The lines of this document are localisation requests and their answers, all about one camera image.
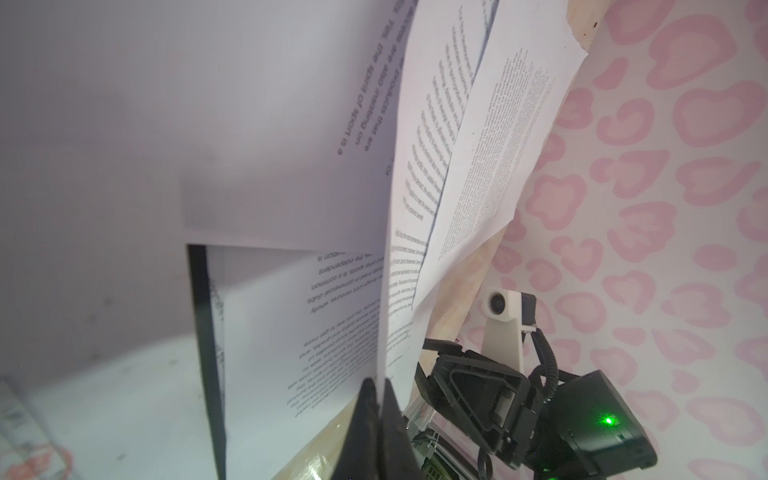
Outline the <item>red folder black inside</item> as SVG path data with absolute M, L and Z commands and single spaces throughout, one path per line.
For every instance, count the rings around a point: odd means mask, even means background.
M 214 317 L 210 295 L 207 250 L 204 245 L 186 246 L 187 262 L 200 359 L 203 396 L 211 434 L 217 479 L 226 474 L 226 431 L 219 383 Z

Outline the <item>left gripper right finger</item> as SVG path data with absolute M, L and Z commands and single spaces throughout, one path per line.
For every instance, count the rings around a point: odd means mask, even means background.
M 379 421 L 379 478 L 382 480 L 422 480 L 407 422 L 397 403 L 389 379 L 385 381 Z

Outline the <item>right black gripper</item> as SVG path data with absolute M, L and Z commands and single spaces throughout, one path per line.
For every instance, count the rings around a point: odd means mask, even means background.
M 544 405 L 555 396 L 555 357 L 544 338 L 534 340 L 544 363 L 530 376 L 458 343 L 425 339 L 437 353 L 430 374 L 418 367 L 415 383 L 426 403 L 484 453 L 519 468 L 533 445 Z

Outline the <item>large text sheet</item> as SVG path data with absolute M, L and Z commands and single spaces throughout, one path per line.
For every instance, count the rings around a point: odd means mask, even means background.
M 215 145 L 182 174 L 189 243 L 378 253 L 413 1 L 243 1 Z

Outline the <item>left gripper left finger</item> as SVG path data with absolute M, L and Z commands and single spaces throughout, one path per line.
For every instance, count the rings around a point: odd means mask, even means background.
M 373 480 L 378 477 L 379 405 L 376 384 L 366 378 L 331 476 L 332 480 Z

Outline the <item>text paper sheet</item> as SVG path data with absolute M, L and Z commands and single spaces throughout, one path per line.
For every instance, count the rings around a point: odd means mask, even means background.
M 498 4 L 420 1 L 402 63 L 383 270 L 378 382 L 407 388 L 417 290 L 456 138 Z

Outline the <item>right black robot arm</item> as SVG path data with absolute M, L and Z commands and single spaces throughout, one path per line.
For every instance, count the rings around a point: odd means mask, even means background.
M 646 431 L 608 377 L 563 371 L 544 334 L 531 339 L 540 363 L 530 375 L 455 342 L 423 344 L 437 361 L 430 374 L 417 370 L 418 390 L 478 446 L 478 465 L 495 457 L 536 479 L 607 479 L 655 466 Z

